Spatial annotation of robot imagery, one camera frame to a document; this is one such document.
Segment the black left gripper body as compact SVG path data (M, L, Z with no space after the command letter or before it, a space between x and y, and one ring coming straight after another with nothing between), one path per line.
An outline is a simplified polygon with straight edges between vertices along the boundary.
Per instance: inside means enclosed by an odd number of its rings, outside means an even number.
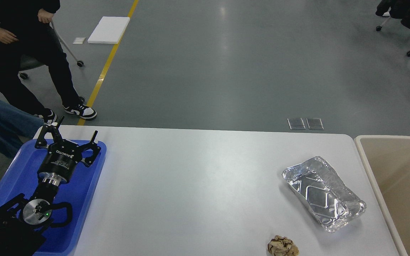
M62 139L47 145L46 140L37 141L38 149L47 149L47 155L38 171L38 181L62 185L70 182L74 170L83 159L84 145Z

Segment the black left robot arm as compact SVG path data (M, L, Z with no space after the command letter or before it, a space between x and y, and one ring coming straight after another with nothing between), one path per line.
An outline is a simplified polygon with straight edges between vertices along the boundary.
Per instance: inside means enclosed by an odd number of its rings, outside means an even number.
M0 182L0 256L67 256L78 243L107 148L60 125L22 145Z

